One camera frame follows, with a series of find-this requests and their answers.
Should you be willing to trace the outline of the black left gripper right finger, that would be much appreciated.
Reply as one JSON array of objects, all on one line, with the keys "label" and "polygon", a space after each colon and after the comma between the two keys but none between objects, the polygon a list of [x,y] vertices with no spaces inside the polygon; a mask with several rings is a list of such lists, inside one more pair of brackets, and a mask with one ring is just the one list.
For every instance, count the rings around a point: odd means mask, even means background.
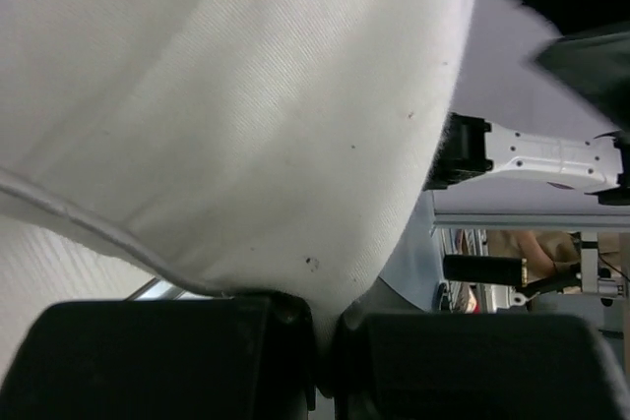
[{"label": "black left gripper right finger", "polygon": [[566,315],[379,311],[344,319],[338,419],[626,419],[629,388],[601,335]]}]

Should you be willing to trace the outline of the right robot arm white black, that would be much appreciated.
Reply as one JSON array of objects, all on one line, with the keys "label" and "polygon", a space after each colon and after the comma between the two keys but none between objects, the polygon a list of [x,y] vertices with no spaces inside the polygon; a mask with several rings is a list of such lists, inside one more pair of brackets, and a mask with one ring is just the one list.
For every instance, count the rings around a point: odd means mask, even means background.
[{"label": "right robot arm white black", "polygon": [[453,113],[435,154],[426,190],[487,178],[528,180],[595,196],[602,206],[629,205],[629,135],[584,141],[528,134]]}]

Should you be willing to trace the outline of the white pillow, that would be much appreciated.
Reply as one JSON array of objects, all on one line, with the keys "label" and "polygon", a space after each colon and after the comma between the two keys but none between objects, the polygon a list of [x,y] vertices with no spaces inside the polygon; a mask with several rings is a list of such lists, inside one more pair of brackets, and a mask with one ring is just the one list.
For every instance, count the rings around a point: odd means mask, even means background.
[{"label": "white pillow", "polygon": [[410,219],[474,0],[1,0],[1,212],[327,353]]}]

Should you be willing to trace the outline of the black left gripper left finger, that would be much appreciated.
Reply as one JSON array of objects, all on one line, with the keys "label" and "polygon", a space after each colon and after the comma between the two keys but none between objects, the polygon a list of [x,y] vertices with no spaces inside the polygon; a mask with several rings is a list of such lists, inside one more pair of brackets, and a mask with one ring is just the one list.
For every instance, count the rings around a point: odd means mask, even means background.
[{"label": "black left gripper left finger", "polygon": [[45,309],[1,386],[5,419],[305,419],[305,307],[272,296]]}]

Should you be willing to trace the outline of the black floral pillowcase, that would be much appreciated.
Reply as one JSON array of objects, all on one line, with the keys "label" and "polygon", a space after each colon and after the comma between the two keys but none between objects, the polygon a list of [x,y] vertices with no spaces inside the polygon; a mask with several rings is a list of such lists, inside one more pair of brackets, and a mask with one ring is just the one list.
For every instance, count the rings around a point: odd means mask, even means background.
[{"label": "black floral pillowcase", "polygon": [[629,129],[629,0],[519,0],[559,38],[535,63],[600,116]]}]

